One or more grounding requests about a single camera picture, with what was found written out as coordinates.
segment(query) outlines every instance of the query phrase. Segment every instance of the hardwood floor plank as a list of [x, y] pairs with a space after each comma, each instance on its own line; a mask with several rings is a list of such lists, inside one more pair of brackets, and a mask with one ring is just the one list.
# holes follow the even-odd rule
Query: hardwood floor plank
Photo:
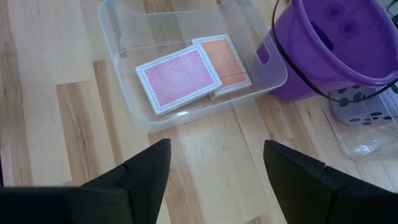
[[0, 153], [5, 186], [32, 184], [23, 92], [6, 0], [0, 0]]
[[113, 151], [114, 161], [116, 165], [123, 162], [121, 149], [119, 145], [118, 134], [114, 122], [111, 98], [109, 95], [108, 78], [106, 74], [106, 61], [93, 62], [96, 83], [101, 100], [101, 107], [104, 112], [106, 129], [108, 131], [109, 140]]
[[355, 163], [363, 180], [386, 190], [394, 191], [391, 179], [381, 161], [357, 161]]
[[279, 223], [279, 222], [275, 222], [275, 220], [270, 219], [270, 212], [267, 212], [265, 214], [262, 214], [256, 218], [253, 218], [252, 220], [250, 220], [249, 222], [245, 223], [245, 224], [273, 224], [273, 223]]
[[[109, 112], [113, 116], [113, 123], [115, 127], [116, 133], [114, 134], [114, 138], [117, 138], [117, 142], [119, 144], [119, 148], [121, 150], [121, 159], [126, 161], [136, 154], [140, 153], [142, 150], [146, 149], [150, 146], [148, 135], [140, 133], [130, 122], [130, 114], [126, 107], [126, 102], [122, 96], [119, 83], [114, 74], [114, 69], [112, 63], [107, 61], [99, 61], [95, 62], [95, 64], [100, 64], [100, 67], [105, 67], [106, 71], [101, 72], [102, 74], [106, 74], [105, 77], [101, 76], [99, 79], [105, 80], [97, 80], [98, 82], [104, 83], [106, 82], [106, 86], [108, 88], [109, 101], [111, 102], [111, 110]], [[167, 209], [167, 205], [165, 200], [163, 199], [162, 206], [160, 208], [159, 216], [157, 219], [158, 224], [171, 224], [169, 211]]]
[[217, 7], [217, 0], [171, 0], [174, 11], [214, 9]]
[[205, 223], [197, 187], [176, 130], [149, 135], [151, 144], [163, 138], [172, 140], [172, 160], [165, 192], [170, 219], [172, 223]]
[[33, 185], [72, 179], [55, 84], [94, 77], [75, 3], [8, 1]]
[[316, 98], [295, 103], [319, 160], [342, 172], [360, 178], [355, 163], [342, 155], [326, 116]]
[[261, 112], [255, 101], [234, 105], [234, 110], [269, 204], [266, 215], [268, 222], [261, 222], [258, 220], [259, 218], [255, 218], [249, 223], [286, 223], [269, 182], [263, 159], [264, 141], [271, 139], [271, 137], [268, 134], [266, 125], [262, 122]]
[[[244, 223], [267, 211], [266, 195], [233, 110], [181, 126], [178, 133], [209, 223]], [[208, 182], [213, 183], [210, 189]]]
[[75, 184], [115, 167], [96, 82], [57, 86], [63, 131]]
[[296, 150], [318, 158], [294, 103], [263, 95], [257, 98], [257, 105], [272, 140], [284, 142], [294, 139]]
[[90, 44], [91, 61], [106, 60], [109, 57], [101, 24], [98, 21], [98, 8], [102, 2], [103, 0], [80, 0], [83, 25]]
[[[173, 12], [174, 6], [172, 0], [142, 0], [146, 13]], [[167, 17], [148, 17], [148, 22], [152, 30], [152, 36], [156, 44], [181, 42], [183, 35], [180, 30], [177, 15], [169, 14]], [[157, 47], [160, 56], [171, 54], [187, 47], [187, 44], [181, 42], [163, 47]]]

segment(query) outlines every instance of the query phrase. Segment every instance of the clear plastic bin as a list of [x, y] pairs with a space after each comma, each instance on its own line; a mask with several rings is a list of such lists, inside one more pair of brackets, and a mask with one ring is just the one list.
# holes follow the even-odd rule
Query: clear plastic bin
[[369, 117], [369, 125], [348, 125], [336, 117], [331, 102], [318, 97], [342, 153], [351, 160], [398, 161], [398, 108], [396, 96], [386, 91], [371, 100], [358, 103], [366, 114], [371, 114], [375, 102], [383, 111], [379, 119]]
[[[132, 122], [145, 133], [193, 121], [232, 103], [253, 100], [287, 79], [286, 66], [271, 38], [263, 41], [270, 56], [268, 62], [260, 62], [256, 54], [268, 31], [250, 0], [225, 0], [211, 9], [155, 14], [145, 13], [142, 0], [107, 0], [98, 9], [98, 19]], [[253, 86], [213, 101], [206, 96], [156, 116], [135, 67], [188, 47], [194, 38], [219, 34], [230, 36]]]

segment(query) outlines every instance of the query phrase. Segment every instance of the wood grain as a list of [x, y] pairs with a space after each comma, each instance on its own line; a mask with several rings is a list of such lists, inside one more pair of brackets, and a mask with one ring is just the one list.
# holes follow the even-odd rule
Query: wood grain
[[105, 60], [109, 57], [105, 39], [98, 22], [98, 8], [102, 0], [80, 0], [80, 11], [83, 25], [89, 42], [91, 61]]
[[30, 157], [16, 46], [9, 27], [7, 1], [0, 0], [0, 153], [6, 185], [30, 185]]
[[271, 224], [271, 223], [277, 223], [277, 222], [269, 220], [269, 214], [265, 213], [265, 214], [262, 214], [262, 215], [260, 215], [260, 216], [258, 216], [256, 218], [253, 218], [252, 220], [250, 220], [246, 224]]
[[200, 9], [214, 9], [218, 5], [217, 0], [172, 0], [174, 11], [189, 11]]
[[[197, 194], [185, 196], [189, 199], [183, 200], [184, 203], [176, 203], [178, 197], [166, 197], [170, 214], [173, 214], [170, 204], [179, 205], [179, 210], [196, 205], [201, 208], [204, 223], [244, 223], [267, 211], [265, 193], [233, 111], [150, 135], [150, 139], [159, 135], [176, 139], [177, 143], [172, 145], [173, 167], [180, 170], [184, 182], [191, 183], [185, 188], [191, 193], [186, 195]], [[169, 187], [166, 194], [173, 190]], [[187, 220], [178, 218], [174, 221], [171, 215], [173, 222]]]
[[239, 126], [256, 166], [257, 174], [268, 201], [267, 213], [262, 215], [269, 223], [286, 223], [282, 210], [276, 199], [263, 160], [264, 141], [271, 139], [266, 125], [262, 121], [262, 114], [256, 102], [234, 105]]
[[149, 136], [151, 144], [160, 139], [172, 140], [172, 160], [170, 164], [169, 182], [165, 192], [165, 200], [172, 223], [204, 223], [196, 186], [183, 153], [183, 146], [176, 130], [171, 129]]
[[84, 184], [115, 167], [95, 82], [57, 86], [72, 179]]
[[[130, 114], [128, 109], [126, 108], [126, 103], [124, 102], [119, 83], [114, 74], [114, 69], [112, 63], [107, 60], [94, 62], [101, 69], [105, 69], [106, 71], [102, 71], [97, 75], [97, 86], [99, 95], [107, 92], [109, 94], [109, 101], [111, 105], [111, 110], [108, 114], [109, 116], [105, 116], [106, 119], [110, 118], [113, 122], [106, 121], [107, 123], [113, 123], [115, 128], [115, 134], [110, 134], [110, 141], [115, 141], [117, 138], [117, 144], [121, 150], [121, 159], [126, 161], [136, 154], [140, 153], [142, 150], [146, 149], [150, 146], [148, 135], [140, 133], [129, 121]], [[104, 89], [104, 85], [98, 85], [98, 83], [106, 83], [107, 90]], [[158, 224], [171, 224], [169, 210], [167, 208], [165, 200], [162, 202], [162, 206], [160, 208], [159, 216], [158, 216]]]
[[67, 17], [78, 18], [78, 13], [68, 13], [74, 11], [73, 3], [8, 1], [33, 185], [58, 185], [72, 179], [55, 84], [62, 80], [78, 82], [90, 74], [93, 77], [91, 62], [84, 60], [84, 38], [74, 39], [83, 46], [66, 41], [82, 35], [81, 30], [69, 30], [74, 26]]
[[272, 140], [284, 142], [294, 139], [296, 150], [318, 157], [294, 103], [263, 95], [257, 99], [257, 105]]
[[93, 66], [99, 91], [99, 99], [101, 100], [101, 107], [104, 112], [106, 129], [108, 130], [109, 140], [111, 141], [114, 162], [116, 165], [119, 165], [123, 162], [123, 159], [121, 155], [118, 134], [116, 131], [116, 125], [114, 122], [111, 97], [109, 95], [109, 86], [106, 74], [106, 61], [102, 60], [93, 62]]
[[[174, 11], [172, 0], [142, 0], [142, 2], [144, 3], [145, 11], [148, 14]], [[167, 17], [162, 18], [151, 16], [148, 18], [148, 21], [152, 30], [154, 42], [156, 44], [178, 42], [184, 40], [177, 16], [168, 15]], [[157, 47], [157, 51], [160, 56], [163, 56], [181, 50], [184, 47], [187, 47], [187, 44], [182, 42], [179, 44], [168, 45], [167, 47]]]

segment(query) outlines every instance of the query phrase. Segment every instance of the plastic bin rim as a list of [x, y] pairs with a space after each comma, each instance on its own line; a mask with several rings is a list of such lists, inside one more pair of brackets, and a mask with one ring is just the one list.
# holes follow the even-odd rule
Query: plastic bin rim
[[[105, 4], [106, 4], [108, 1], [115, 1], [115, 0], [105, 0], [105, 1], [101, 2], [101, 4], [98, 6], [98, 10], [97, 10], [97, 17], [98, 17], [98, 20], [100, 21], [101, 30], [103, 31], [103, 33], [104, 33], [104, 27], [103, 27], [103, 23], [101, 22], [101, 21], [102, 21], [102, 18], [101, 18], [101, 11], [102, 11], [103, 7], [105, 7]], [[220, 5], [218, 5], [217, 7], [220, 7], [220, 6], [224, 5], [225, 2], [229, 2], [229, 1], [230, 1], [230, 0], [224, 0], [224, 1], [223, 1]], [[141, 15], [141, 16], [150, 15], [150, 14], [141, 14], [141, 13], [135, 12], [135, 11], [133, 11], [133, 10], [131, 10], [131, 9], [128, 9], [128, 10], [131, 11], [132, 13], [134, 13], [134, 14]], [[214, 8], [213, 8], [213, 9], [197, 9], [197, 10], [180, 11], [180, 12], [209, 11], [209, 10], [214, 10]], [[176, 12], [162, 12], [162, 13], [159, 13], [159, 14], [169, 14], [169, 13], [176, 13]], [[111, 52], [110, 44], [109, 44], [109, 41], [108, 41], [108, 37], [107, 37], [107, 36], [105, 36], [105, 42], [106, 42], [108, 51]], [[274, 43], [274, 41], [273, 41], [272, 39], [271, 39], [271, 42], [272, 42], [273, 46], [276, 47], [276, 46], [275, 46], [275, 43]], [[115, 69], [115, 72], [116, 72], [115, 75], [117, 76], [119, 85], [120, 85], [120, 87], [122, 88], [122, 93], [123, 93], [123, 95], [124, 95], [125, 102], [126, 102], [126, 104], [127, 104], [127, 108], [128, 108], [128, 110], [130, 111], [130, 113], [131, 113], [133, 116], [135, 116], [139, 121], [145, 122], [145, 123], [147, 123], [147, 124], [149, 124], [149, 125], [152, 125], [152, 124], [155, 124], [155, 125], [157, 125], [157, 124], [165, 124], [165, 123], [170, 122], [170, 121], [171, 121], [171, 118], [166, 119], [166, 120], [163, 120], [163, 121], [149, 121], [149, 120], [147, 120], [147, 119], [142, 119], [140, 116], [138, 116], [138, 115], [135, 113], [135, 111], [132, 109], [131, 103], [128, 102], [128, 100], [126, 100], [126, 94], [125, 94], [125, 90], [124, 90], [124, 83], [123, 83], [123, 81], [121, 80], [121, 76], [120, 76], [119, 69], [118, 69], [118, 67], [117, 67], [117, 62], [116, 62], [116, 61], [118, 60], [118, 59], [116, 58], [117, 55], [118, 55], [118, 54], [116, 54], [116, 55], [111, 55], [111, 61], [112, 61], [113, 67], [114, 67], [114, 69]], [[250, 93], [250, 94], [244, 95], [244, 96], [239, 96], [239, 97], [234, 98], [234, 99], [229, 99], [229, 100], [224, 101], [224, 102], [222, 102], [222, 103], [218, 103], [218, 104], [215, 104], [215, 105], [207, 106], [207, 107], [205, 107], [205, 108], [201, 108], [200, 110], [194, 110], [194, 111], [192, 111], [192, 112], [188, 112], [188, 113], [186, 113], [186, 114], [180, 115], [179, 117], [181, 117], [181, 118], [182, 118], [182, 117], [186, 117], [186, 116], [188, 116], [189, 114], [192, 115], [192, 113], [196, 113], [196, 112], [201, 111], [201, 110], [204, 110], [204, 109], [211, 109], [211, 108], [214, 108], [214, 107], [216, 107], [216, 106], [219, 106], [220, 104], [222, 104], [222, 105], [227, 105], [227, 104], [234, 103], [235, 101], [238, 101], [238, 100], [240, 100], [240, 99], [243, 99], [243, 98], [246, 98], [246, 97], [249, 97], [249, 96], [267, 93], [267, 92], [272, 91], [272, 90], [274, 90], [274, 89], [276, 89], [276, 88], [278, 88], [278, 87], [281, 87], [282, 85], [284, 85], [284, 84], [286, 83], [286, 81], [287, 81], [287, 75], [286, 75], [286, 77], [285, 77], [285, 79], [284, 79], [284, 81], [283, 81], [282, 83], [280, 83], [279, 85], [273, 86], [272, 88], [265, 89], [265, 90], [260, 90], [260, 91], [257, 91], [257, 92], [254, 92], [254, 93]]]
[[[374, 5], [375, 10], [379, 13], [379, 16], [383, 19], [383, 21], [387, 24], [388, 30], [391, 36], [396, 36], [395, 27], [392, 25], [390, 19], [387, 14], [383, 12], [383, 8], [381, 5], [376, 2], [376, 0], [368, 0], [371, 4]], [[340, 73], [345, 73], [347, 77], [350, 77], [351, 80], [355, 80], [357, 84], [362, 85], [370, 85], [370, 86], [384, 86], [389, 84], [391, 81], [398, 77], [398, 70], [390, 73], [388, 76], [383, 78], [372, 78], [364, 76], [357, 71], [349, 68], [349, 66], [345, 65], [341, 60], [339, 60], [330, 50], [326, 47], [326, 45], [321, 41], [315, 30], [313, 29], [310, 20], [305, 12], [303, 0], [294, 0], [292, 1], [292, 6], [296, 13], [298, 13], [299, 20], [301, 20], [302, 25], [305, 28], [307, 34], [311, 37], [312, 45], [317, 49], [318, 52], [321, 53], [323, 58], [328, 58], [326, 61], [333, 67], [337, 68]], [[398, 63], [398, 38], [392, 39], [396, 51], [395, 60]]]
[[[120, 2], [120, 0], [104, 0], [103, 2], [101, 2], [101, 4], [99, 4], [98, 6], [98, 10], [97, 10], [97, 18], [98, 20], [101, 20], [101, 9], [102, 7], [105, 7], [104, 5], [107, 2], [111, 2], [113, 1], [114, 3]], [[217, 5], [216, 8], [221, 7], [222, 5], [226, 4], [226, 2], [229, 2], [230, 0], [224, 0], [221, 4]], [[184, 11], [175, 11], [175, 12], [156, 12], [156, 13], [140, 13], [140, 12], [136, 12], [134, 10], [132, 10], [130, 7], [127, 7], [124, 3], [122, 3], [125, 8], [134, 14], [140, 15], [140, 16], [148, 16], [148, 15], [154, 15], [154, 14], [176, 14], [176, 13], [184, 13], [184, 12], [194, 12], [194, 11], [211, 11], [211, 10], [215, 10], [215, 7], [209, 8], [209, 9], [192, 9], [192, 10], [184, 10]]]

